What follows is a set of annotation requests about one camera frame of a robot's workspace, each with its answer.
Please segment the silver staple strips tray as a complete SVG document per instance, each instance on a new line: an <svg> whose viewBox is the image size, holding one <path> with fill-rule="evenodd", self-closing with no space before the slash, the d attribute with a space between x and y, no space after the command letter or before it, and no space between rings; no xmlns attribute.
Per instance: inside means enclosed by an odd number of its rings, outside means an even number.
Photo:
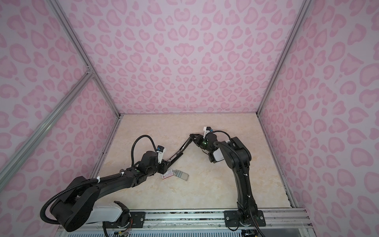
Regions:
<svg viewBox="0 0 379 237"><path fill-rule="evenodd" d="M184 181L188 181L188 179L189 179L189 175L185 172L180 171L180 170L173 170L173 173L177 178L182 179Z"/></svg>

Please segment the red white staple box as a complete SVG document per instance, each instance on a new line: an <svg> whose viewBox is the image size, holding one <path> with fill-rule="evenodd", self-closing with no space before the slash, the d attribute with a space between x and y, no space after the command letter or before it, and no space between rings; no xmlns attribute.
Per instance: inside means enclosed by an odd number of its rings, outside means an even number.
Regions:
<svg viewBox="0 0 379 237"><path fill-rule="evenodd" d="M172 169L169 169L166 173L161 175L162 179L167 179L172 176L174 176L174 172Z"/></svg>

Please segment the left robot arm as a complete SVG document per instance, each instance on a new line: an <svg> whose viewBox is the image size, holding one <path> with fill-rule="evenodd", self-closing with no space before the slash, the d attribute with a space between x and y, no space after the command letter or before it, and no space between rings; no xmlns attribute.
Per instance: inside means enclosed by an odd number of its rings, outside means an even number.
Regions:
<svg viewBox="0 0 379 237"><path fill-rule="evenodd" d="M117 174L92 179L75 178L66 189L42 206L41 220L61 225L67 232L96 222L102 222L104 226L130 227L130 211L122 202L113 202L110 211L96 211L95 204L106 195L140 185L156 173L166 173L177 157L165 161L160 159L160 155L160 151L147 151L139 162Z"/></svg>

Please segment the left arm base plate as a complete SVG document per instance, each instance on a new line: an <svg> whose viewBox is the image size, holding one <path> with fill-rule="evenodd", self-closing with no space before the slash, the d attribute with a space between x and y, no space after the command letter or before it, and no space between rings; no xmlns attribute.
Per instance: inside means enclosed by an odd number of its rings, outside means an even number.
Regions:
<svg viewBox="0 0 379 237"><path fill-rule="evenodd" d="M146 212L132 211L123 213L115 222L104 222L108 229L143 228Z"/></svg>

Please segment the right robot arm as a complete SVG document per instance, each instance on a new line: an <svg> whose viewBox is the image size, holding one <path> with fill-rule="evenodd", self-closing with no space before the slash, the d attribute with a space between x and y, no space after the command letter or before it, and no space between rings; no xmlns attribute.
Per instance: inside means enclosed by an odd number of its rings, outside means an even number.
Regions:
<svg viewBox="0 0 379 237"><path fill-rule="evenodd" d="M204 136L190 134L189 137L197 147L207 151L211 163L226 162L235 177L239 221L245 226L257 226L258 207L252 194L249 177L251 153L237 137L227 135L228 140L219 141L217 132L209 132Z"/></svg>

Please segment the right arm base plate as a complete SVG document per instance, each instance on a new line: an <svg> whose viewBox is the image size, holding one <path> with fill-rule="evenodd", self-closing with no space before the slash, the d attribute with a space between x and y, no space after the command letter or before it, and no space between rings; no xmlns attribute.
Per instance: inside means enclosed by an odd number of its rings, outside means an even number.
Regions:
<svg viewBox="0 0 379 237"><path fill-rule="evenodd" d="M255 227L249 213L247 213L246 215L243 215L238 210L227 210L227 211L224 211L223 214L224 214L226 227L229 227L229 228ZM261 210L258 210L256 214L253 215L253 219L258 224L258 227L266 226L264 213Z"/></svg>

